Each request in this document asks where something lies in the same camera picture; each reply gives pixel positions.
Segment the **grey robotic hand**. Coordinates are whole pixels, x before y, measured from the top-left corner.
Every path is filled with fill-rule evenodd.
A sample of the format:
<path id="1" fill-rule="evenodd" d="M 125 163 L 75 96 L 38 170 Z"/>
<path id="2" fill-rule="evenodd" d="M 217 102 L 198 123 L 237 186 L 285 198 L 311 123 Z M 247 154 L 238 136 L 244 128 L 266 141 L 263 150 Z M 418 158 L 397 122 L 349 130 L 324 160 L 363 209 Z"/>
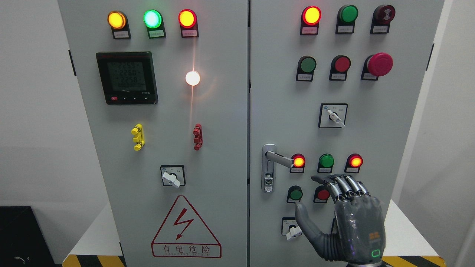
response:
<path id="1" fill-rule="evenodd" d="M 338 231 L 326 234 L 313 223 L 302 203 L 296 203 L 298 226 L 317 254 L 327 261 L 344 261 L 349 267 L 383 267 L 386 246 L 380 200 L 351 175 L 314 175 L 334 201 Z"/>

